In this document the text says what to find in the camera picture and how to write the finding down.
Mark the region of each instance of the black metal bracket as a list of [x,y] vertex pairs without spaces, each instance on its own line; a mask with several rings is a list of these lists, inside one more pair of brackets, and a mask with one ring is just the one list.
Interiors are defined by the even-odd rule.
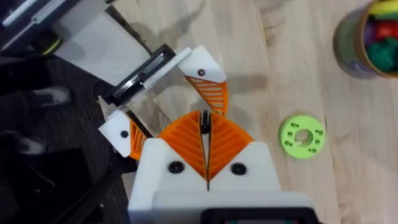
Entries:
[[167,45],[157,49],[151,58],[131,73],[120,84],[103,95],[104,100],[121,106],[135,94],[144,89],[143,83],[161,69],[175,56],[175,52]]

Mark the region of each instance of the green 3d-printed gear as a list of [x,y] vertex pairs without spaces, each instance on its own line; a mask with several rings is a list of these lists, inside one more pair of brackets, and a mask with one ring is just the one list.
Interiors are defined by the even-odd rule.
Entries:
[[[296,134],[307,131],[303,141],[296,141]],[[279,129],[279,142],[286,153],[297,159],[309,159],[318,154],[324,147],[326,131],[321,122],[307,116],[293,116],[283,123]]]

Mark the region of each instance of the white panel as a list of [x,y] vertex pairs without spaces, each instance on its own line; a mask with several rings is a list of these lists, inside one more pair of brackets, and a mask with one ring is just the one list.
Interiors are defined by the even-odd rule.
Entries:
[[[173,161],[184,163],[180,174],[171,174]],[[148,223],[154,216],[152,202],[156,192],[206,192],[206,181],[187,164],[163,139],[147,139],[141,153],[129,202],[132,223]]]
[[311,207],[296,192],[159,192],[154,198],[156,223],[199,223],[207,208]]
[[144,88],[150,88],[155,84],[157,80],[160,80],[167,72],[169,72],[172,68],[174,68],[178,63],[180,63],[183,59],[188,57],[191,53],[191,49],[187,47],[176,56],[174,56],[169,62],[167,62],[161,69],[155,72],[151,77],[149,77],[144,83]]
[[[209,54],[204,46],[200,46],[192,51],[192,53],[178,67],[181,71],[193,78],[200,78],[211,82],[222,83],[226,80],[226,75],[213,57]],[[198,75],[198,70],[205,71],[204,76]]]
[[[131,153],[130,145],[130,118],[121,110],[116,110],[108,120],[99,127],[101,134],[113,145],[120,155],[127,157]],[[129,137],[123,138],[120,133],[127,131]]]
[[[242,163],[247,168],[244,175],[235,175],[231,166]],[[280,184],[266,143],[248,144],[210,182],[210,191],[279,191]]]
[[28,8],[30,8],[37,0],[26,0],[17,9],[12,11],[12,13],[2,22],[4,27],[12,24],[16,19],[18,19]]
[[54,29],[64,42],[55,54],[117,85],[150,56],[103,11],[103,5],[103,1],[85,0],[60,19]]

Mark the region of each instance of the wooden surface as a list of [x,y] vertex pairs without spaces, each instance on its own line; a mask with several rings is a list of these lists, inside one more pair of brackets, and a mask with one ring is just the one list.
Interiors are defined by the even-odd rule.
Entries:
[[[146,39],[175,50],[204,45],[228,76],[228,118],[271,148],[284,190],[307,193],[325,223],[397,223],[398,80],[353,78],[337,65],[332,36],[367,0],[118,0]],[[173,71],[143,107],[153,128],[205,103]],[[327,126],[324,150],[287,156],[277,134],[298,111]]]

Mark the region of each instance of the red block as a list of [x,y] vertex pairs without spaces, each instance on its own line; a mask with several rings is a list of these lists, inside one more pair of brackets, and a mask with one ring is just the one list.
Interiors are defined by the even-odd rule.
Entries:
[[382,40],[386,37],[395,37],[398,39],[398,21],[376,23],[376,40]]

